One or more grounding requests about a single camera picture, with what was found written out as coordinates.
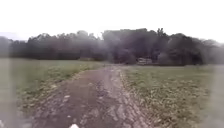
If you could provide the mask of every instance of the forest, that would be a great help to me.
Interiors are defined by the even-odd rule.
[[[139,59],[150,65],[223,64],[224,45],[214,40],[182,33],[168,35],[163,28],[106,30],[102,37],[86,31],[40,34],[27,41],[0,37],[0,56],[38,60],[95,60],[135,64]]]

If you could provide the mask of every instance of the dry grass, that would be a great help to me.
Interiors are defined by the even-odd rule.
[[[91,61],[11,60],[12,80],[21,99],[22,108],[27,110],[54,90],[56,83],[80,71],[102,66],[105,64]]]
[[[209,67],[140,67],[126,70],[128,88],[137,93],[159,128],[194,128],[210,94]]]

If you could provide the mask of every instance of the sky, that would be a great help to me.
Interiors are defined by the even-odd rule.
[[[224,43],[222,0],[0,0],[0,35],[163,28]]]

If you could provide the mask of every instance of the rock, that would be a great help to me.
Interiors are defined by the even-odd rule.
[[[90,111],[89,114],[94,116],[94,117],[98,117],[99,116],[99,111],[98,111],[98,109],[93,109],[93,110]]]

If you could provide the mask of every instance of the dirt path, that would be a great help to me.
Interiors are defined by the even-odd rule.
[[[149,121],[124,90],[118,67],[85,71],[38,107],[32,128],[150,128]]]

